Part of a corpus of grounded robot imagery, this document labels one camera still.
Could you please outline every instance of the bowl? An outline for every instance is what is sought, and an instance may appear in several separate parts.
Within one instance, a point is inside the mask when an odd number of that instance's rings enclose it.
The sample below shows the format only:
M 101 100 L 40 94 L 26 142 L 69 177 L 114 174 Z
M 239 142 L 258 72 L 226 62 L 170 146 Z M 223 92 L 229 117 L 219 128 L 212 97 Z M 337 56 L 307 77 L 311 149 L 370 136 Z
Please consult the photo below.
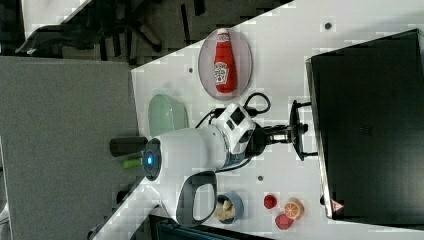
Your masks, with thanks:
M 234 191 L 218 195 L 218 197 L 217 197 L 218 203 L 224 204 L 225 200 L 231 201 L 231 203 L 233 204 L 232 207 L 235 208 L 236 216 L 234 218 L 226 219 L 224 221 L 221 221 L 221 220 L 218 220 L 218 221 L 220 221 L 223 224 L 232 224 L 232 223 L 236 222 L 237 220 L 239 220 L 241 218 L 241 216 L 243 216 L 243 213 L 244 213 L 243 200 Z
M 177 129 L 188 128 L 184 104 L 165 95 L 155 95 L 149 103 L 150 135 L 153 137 Z

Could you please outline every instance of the green object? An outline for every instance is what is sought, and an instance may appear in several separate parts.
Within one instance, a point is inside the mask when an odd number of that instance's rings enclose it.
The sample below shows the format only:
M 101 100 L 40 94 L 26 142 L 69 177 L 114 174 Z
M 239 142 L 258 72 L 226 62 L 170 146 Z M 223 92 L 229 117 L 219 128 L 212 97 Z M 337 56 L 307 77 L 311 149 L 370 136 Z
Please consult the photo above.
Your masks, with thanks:
M 122 165 L 125 169 L 141 166 L 141 158 L 125 160 Z
M 177 129 L 188 128 L 184 104 L 177 99 L 157 94 L 149 104 L 150 135 L 153 137 Z

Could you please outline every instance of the plate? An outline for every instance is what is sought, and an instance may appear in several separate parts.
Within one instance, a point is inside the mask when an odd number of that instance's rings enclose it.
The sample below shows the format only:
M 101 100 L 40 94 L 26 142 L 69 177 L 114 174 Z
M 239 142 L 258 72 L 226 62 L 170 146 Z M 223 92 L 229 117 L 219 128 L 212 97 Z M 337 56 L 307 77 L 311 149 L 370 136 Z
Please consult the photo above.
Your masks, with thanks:
M 205 39 L 199 54 L 198 72 L 203 88 L 210 96 L 228 101 L 240 96 L 249 84 L 252 75 L 252 54 L 246 39 L 241 33 L 227 29 L 231 39 L 231 49 L 237 69 L 237 88 L 231 93 L 221 93 L 216 89 L 214 60 L 218 30 Z

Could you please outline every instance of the ketchup bottle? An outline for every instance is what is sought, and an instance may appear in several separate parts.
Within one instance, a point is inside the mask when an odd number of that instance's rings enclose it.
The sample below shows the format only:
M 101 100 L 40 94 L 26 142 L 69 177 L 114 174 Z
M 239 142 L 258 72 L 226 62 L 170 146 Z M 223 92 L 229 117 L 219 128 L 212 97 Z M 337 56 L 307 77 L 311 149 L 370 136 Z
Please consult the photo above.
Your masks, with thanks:
M 215 53 L 215 85 L 221 93 L 231 93 L 237 88 L 237 69 L 231 50 L 228 30 L 218 29 Z

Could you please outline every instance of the table surface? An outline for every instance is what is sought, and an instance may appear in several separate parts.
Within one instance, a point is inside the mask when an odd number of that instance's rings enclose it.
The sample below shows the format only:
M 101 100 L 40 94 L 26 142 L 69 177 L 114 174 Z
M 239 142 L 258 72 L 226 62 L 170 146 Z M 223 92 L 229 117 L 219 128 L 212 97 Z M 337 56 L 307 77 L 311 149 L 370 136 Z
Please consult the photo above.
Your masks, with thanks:
M 288 124 L 293 100 L 309 101 L 305 61 L 313 55 L 383 36 L 419 28 L 424 30 L 424 1 L 312 1 L 297 0 L 233 29 L 247 39 L 253 56 L 253 73 L 248 89 L 240 98 L 222 102 L 202 88 L 198 56 L 202 41 L 132 71 L 139 130 L 149 136 L 148 104 L 156 93 L 182 101 L 190 127 L 211 109 L 230 102 L 243 103 L 253 92 L 268 95 L 272 107 L 256 121 L 262 126 Z M 325 30 L 330 22 L 332 28 Z M 256 102 L 258 108 L 263 102 Z M 310 108 L 301 112 L 309 124 L 304 136 L 305 151 L 315 151 L 316 143 Z M 355 223 L 326 218 L 321 196 L 318 158 L 304 162 L 290 145 L 273 145 L 242 169 L 218 174 L 218 191 L 237 191 L 244 200 L 245 214 L 232 225 L 210 218 L 205 225 L 274 239 L 422 239 L 424 232 Z M 263 181 L 257 180 L 261 175 Z M 278 196 L 274 210 L 263 207 L 263 197 Z M 279 230 L 274 218 L 290 197 L 305 206 L 304 217 L 287 231 Z
M 21 0 L 25 38 L 40 27 L 71 19 L 91 0 Z

